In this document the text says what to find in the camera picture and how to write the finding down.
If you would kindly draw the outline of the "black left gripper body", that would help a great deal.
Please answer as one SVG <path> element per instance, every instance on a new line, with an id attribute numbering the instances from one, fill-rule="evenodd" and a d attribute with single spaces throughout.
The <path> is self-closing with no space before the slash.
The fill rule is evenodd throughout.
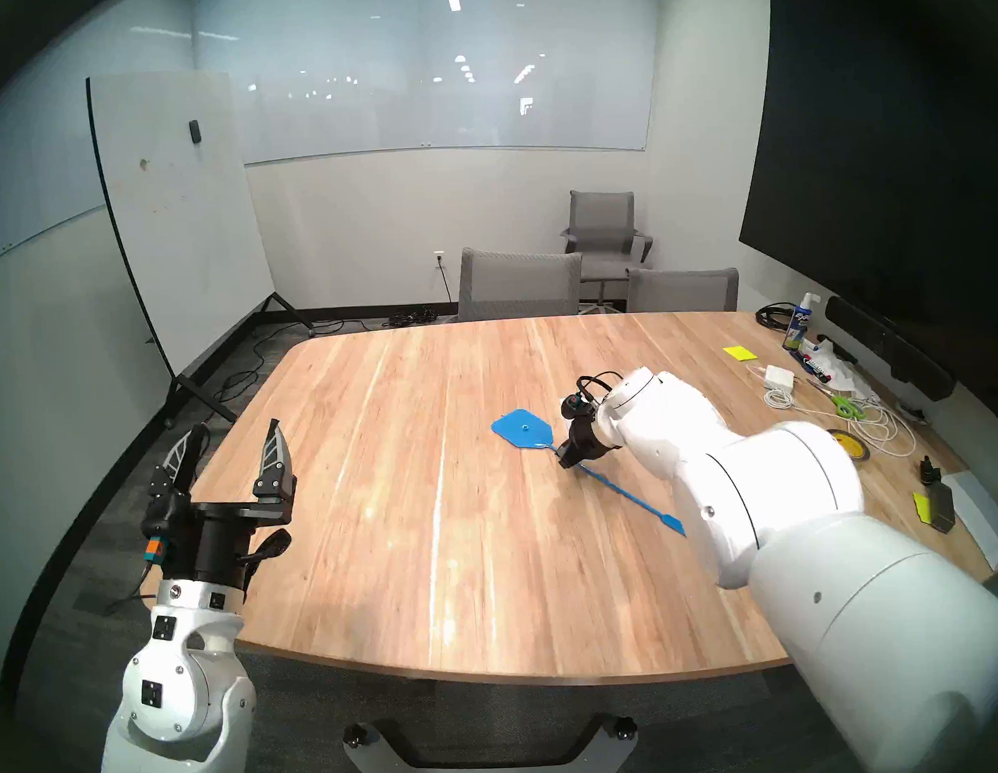
<path id="1" fill-rule="evenodd" d="M 240 590 L 246 599 L 260 565 L 291 546 L 286 526 L 292 509 L 291 500 L 195 503 L 200 537 L 194 579 Z"/>

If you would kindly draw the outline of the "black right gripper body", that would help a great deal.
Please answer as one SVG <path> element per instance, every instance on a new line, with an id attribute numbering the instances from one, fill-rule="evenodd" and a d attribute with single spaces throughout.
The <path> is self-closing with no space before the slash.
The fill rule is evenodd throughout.
<path id="1" fill-rule="evenodd" d="M 583 449 L 584 462 L 600 459 L 614 449 L 623 447 L 617 422 L 607 413 L 575 416 L 568 421 L 567 433 L 572 434 L 577 447 Z"/>

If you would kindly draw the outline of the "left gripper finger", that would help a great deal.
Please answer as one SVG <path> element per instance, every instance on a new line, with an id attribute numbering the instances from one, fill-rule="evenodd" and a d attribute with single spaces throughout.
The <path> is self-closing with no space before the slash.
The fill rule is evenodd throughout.
<path id="1" fill-rule="evenodd" d="M 280 427 L 280 421 L 271 418 L 261 449 L 261 464 L 252 487 L 257 501 L 293 500 L 297 478 L 292 466 L 290 449 Z"/>
<path id="2" fill-rule="evenodd" d="M 171 493 L 189 496 L 194 484 L 197 466 L 206 454 L 211 440 L 207 425 L 198 422 L 180 437 L 167 454 L 163 465 L 155 466 L 148 488 L 150 498 L 161 498 Z"/>

